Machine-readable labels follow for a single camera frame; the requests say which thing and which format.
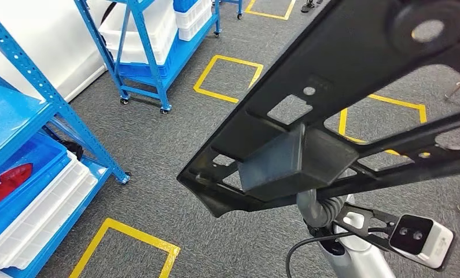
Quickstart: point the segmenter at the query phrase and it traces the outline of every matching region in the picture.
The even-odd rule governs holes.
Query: chair leg
[[[459,89],[460,89],[460,82],[457,83],[457,87],[456,87],[451,93],[445,94],[445,95],[444,95],[444,98],[445,98],[445,99],[450,98],[450,97],[453,96],[456,92],[458,92]]]

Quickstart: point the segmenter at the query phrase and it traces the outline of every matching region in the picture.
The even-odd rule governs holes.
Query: yellow tape square
[[[133,227],[129,227],[126,224],[115,221],[114,219],[107,218],[102,224],[102,226],[100,226],[98,232],[93,237],[89,246],[85,250],[85,253],[83,253],[82,257],[80,258],[80,261],[78,261],[78,264],[76,264],[75,268],[69,275],[69,278],[77,278],[80,276],[81,272],[87,265],[93,252],[95,251],[98,244],[100,243],[100,241],[102,240],[102,238],[104,237],[105,233],[107,232],[109,228],[117,230],[128,236],[132,236],[137,240],[141,240],[144,243],[150,244],[159,249],[162,249],[165,252],[168,252],[167,259],[165,260],[165,264],[163,265],[163,268],[161,269],[159,278],[168,277],[168,275],[170,274],[170,271],[172,270],[172,266],[174,265],[175,258],[177,257],[177,255],[179,254],[181,250],[179,247],[171,243],[165,242],[164,240],[161,240],[147,233],[143,233],[140,230],[134,229]]]
[[[286,14],[284,16],[277,16],[275,14],[268,14],[268,13],[259,13],[259,12],[254,12],[252,11],[253,4],[255,3],[256,0],[251,0],[248,6],[245,9],[245,13],[251,13],[251,14],[256,14],[258,16],[267,16],[271,17],[273,19],[282,19],[282,20],[288,20],[289,15],[291,14],[291,10],[293,9],[296,0],[291,0],[291,3],[289,3],[288,9],[286,11]]]
[[[391,104],[396,104],[396,105],[399,105],[399,106],[404,106],[404,107],[416,109],[416,110],[419,111],[419,121],[420,121],[420,123],[425,123],[425,122],[428,121],[427,120],[427,115],[426,115],[426,106],[423,105],[423,104],[407,103],[405,101],[395,100],[395,99],[389,98],[389,97],[382,97],[382,96],[378,96],[376,94],[371,94],[368,97],[370,97],[370,98],[372,98],[374,100],[384,101],[386,103],[391,103]],[[339,124],[338,124],[338,133],[340,135],[348,138],[349,140],[351,140],[353,142],[366,143],[366,141],[364,141],[364,140],[357,139],[357,138],[345,135],[345,126],[346,126],[346,124],[347,124],[347,108],[344,108],[340,112],[340,119],[339,119]],[[385,152],[393,154],[393,155],[400,155],[399,153],[397,153],[396,151],[394,151],[392,149],[387,149]]]
[[[250,65],[251,67],[256,67],[255,74],[253,75],[252,80],[250,81],[250,85],[248,87],[252,87],[252,85],[259,79],[260,74],[262,73],[262,69],[264,68],[264,65],[258,64],[258,63],[253,63],[245,60],[240,60],[237,58],[232,58],[232,57],[226,57],[223,55],[214,55],[213,58],[211,58],[211,61],[209,61],[209,64],[206,66],[206,68],[203,70],[203,73],[201,76],[199,76],[199,79],[197,80],[196,84],[194,85],[194,91],[205,94],[206,96],[210,97],[215,97],[219,98],[220,100],[226,100],[232,103],[237,103],[238,99],[234,97],[229,97],[225,96],[224,94],[218,94],[215,92],[211,92],[205,89],[201,88],[201,85],[204,82],[204,79],[208,76],[209,72],[211,71],[211,68],[214,66],[216,61],[218,60],[225,60],[225,61],[230,61],[234,63],[239,63],[239,64],[244,64],[244,65]]]

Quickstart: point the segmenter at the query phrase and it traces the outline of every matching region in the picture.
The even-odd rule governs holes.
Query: blue plastic bin
[[[175,34],[174,37],[174,42],[172,43],[172,46],[170,47],[170,51],[168,52],[167,59],[165,60],[165,64],[163,65],[157,65],[158,67],[158,72],[160,73],[160,77],[166,78],[168,77],[170,73],[170,67],[174,63],[174,53],[177,51],[177,48],[180,43],[179,39],[179,31]],[[152,77],[152,71],[150,69],[150,66],[148,64],[144,63],[119,63],[119,75],[121,76],[146,76],[146,77]]]
[[[176,12],[187,12],[197,0],[174,0],[174,10]]]
[[[0,234],[70,162],[66,148],[49,136],[37,133],[1,167],[3,172],[32,163],[32,174],[0,202]]]

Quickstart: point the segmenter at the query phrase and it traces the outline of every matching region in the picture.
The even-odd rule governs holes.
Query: white wall
[[[88,2],[99,24],[110,2]],[[67,101],[105,71],[73,0],[0,0],[0,22]],[[41,98],[1,53],[0,76],[19,91]]]

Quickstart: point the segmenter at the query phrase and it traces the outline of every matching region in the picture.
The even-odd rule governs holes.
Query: white plastic bin
[[[98,29],[104,37],[106,46],[111,51],[114,59],[119,51],[119,41],[125,11],[126,5],[117,3]],[[150,44],[153,52],[155,53],[156,63],[158,65],[163,65],[177,31],[174,2],[173,0],[155,0],[143,11],[143,16],[145,18],[145,25],[150,39]],[[131,58],[124,59],[125,53],[129,53],[128,55]],[[126,28],[126,37],[124,39],[121,62],[146,63],[143,45],[141,43],[141,39],[139,38],[138,30],[134,23],[132,14],[129,16],[129,22]]]
[[[170,52],[170,48],[174,43],[175,34],[177,34],[177,27],[174,22],[173,28],[171,28],[170,34],[172,39],[168,39],[164,42],[164,45],[160,48],[160,50],[152,49],[154,54],[154,59],[156,60],[157,65],[165,64],[167,60],[168,53]],[[116,46],[109,46],[108,47],[110,53],[114,57],[114,60],[117,59],[117,54],[119,52],[119,45]],[[123,52],[121,56],[121,63],[144,63],[148,64],[148,58],[146,58],[145,49],[144,48],[126,48],[123,47]]]
[[[97,179],[76,156],[0,235],[0,269],[25,269],[59,230]]]
[[[187,12],[175,12],[179,39],[190,41],[211,18],[211,0],[198,0]]]

